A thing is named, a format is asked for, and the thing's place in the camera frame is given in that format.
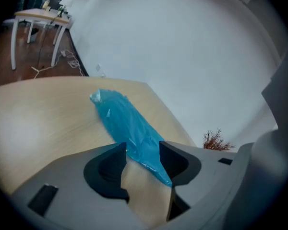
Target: table leg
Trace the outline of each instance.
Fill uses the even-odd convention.
[[[56,61],[56,56],[57,56],[57,52],[58,52],[58,49],[59,49],[59,45],[60,45],[60,41],[62,39],[62,36],[63,36],[63,33],[66,29],[66,26],[62,26],[61,30],[60,30],[60,33],[59,33],[59,36],[58,36],[58,39],[56,41],[56,45],[54,46],[54,50],[53,50],[53,55],[52,55],[52,60],[51,60],[51,66],[53,67],[54,64],[55,64],[55,61]]]
[[[59,35],[59,32],[60,32],[60,29],[61,29],[61,25],[59,25],[58,29],[57,29],[57,33],[56,35],[54,36],[54,40],[53,40],[53,45],[55,45],[56,41],[57,41],[57,38],[58,38],[58,35]]]
[[[12,62],[12,70],[16,69],[16,56],[15,56],[15,48],[16,48],[16,36],[18,29],[18,19],[15,19],[12,31],[12,39],[11,39],[11,62]]]
[[[29,34],[28,34],[28,40],[27,40],[27,43],[30,43],[30,37],[31,37],[31,33],[32,33],[33,25],[34,25],[34,20],[31,21],[31,25],[30,25],[30,29],[29,29]]]

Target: wooden table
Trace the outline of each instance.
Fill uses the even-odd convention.
[[[16,36],[17,36],[17,28],[19,20],[29,20],[31,21],[31,26],[29,29],[28,40],[27,43],[30,42],[31,32],[33,29],[34,21],[45,21],[50,23],[51,25],[59,25],[55,38],[53,40],[54,50],[52,54],[51,66],[55,65],[56,55],[58,52],[58,48],[60,45],[60,41],[62,39],[63,33],[66,27],[69,24],[69,20],[66,15],[62,15],[62,18],[57,17],[57,14],[51,11],[45,11],[41,9],[30,9],[30,10],[23,10],[15,13],[15,21],[13,25],[12,31],[12,39],[11,39],[11,62],[12,62],[12,70],[16,69],[16,55],[15,55],[15,48],[16,48]]]
[[[50,162],[65,155],[114,143],[89,95],[98,88],[126,95],[165,139],[194,145],[151,88],[141,82],[52,77],[0,86],[0,187],[11,194]],[[121,186],[129,207],[149,226],[166,222],[171,189],[132,160]]]

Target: blue plastic bag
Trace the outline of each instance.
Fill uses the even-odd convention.
[[[172,187],[172,181],[160,162],[159,142],[163,138],[117,91],[99,89],[90,95],[99,117],[116,142],[127,143],[127,155],[150,170],[162,183]]]

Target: wooden floor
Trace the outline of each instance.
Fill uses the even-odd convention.
[[[12,25],[0,33],[0,85],[34,78],[37,72],[34,71],[31,67],[36,69],[50,67],[52,52],[54,48],[52,42],[57,28],[49,28],[47,31],[47,35],[40,54],[39,65],[37,65],[38,53],[40,51],[47,27],[43,29],[43,27],[35,25],[35,27],[39,29],[36,41],[27,44],[29,26],[29,23],[27,26],[24,26],[23,24],[19,25],[16,41],[16,70],[14,71],[11,67]],[[57,56],[60,55],[60,51],[62,49],[67,49],[74,53],[72,41],[68,31],[64,32]],[[52,76],[81,76],[78,68],[72,69],[67,63],[67,61],[70,60],[73,60],[73,58],[64,58],[61,56],[59,58],[58,64],[54,68],[40,72],[37,78]]]

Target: red dried plant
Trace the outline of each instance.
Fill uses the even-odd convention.
[[[229,151],[231,148],[234,148],[229,142],[223,144],[223,137],[221,136],[221,130],[217,129],[217,132],[214,134],[211,131],[208,131],[207,134],[204,134],[204,149],[217,150],[217,151]]]

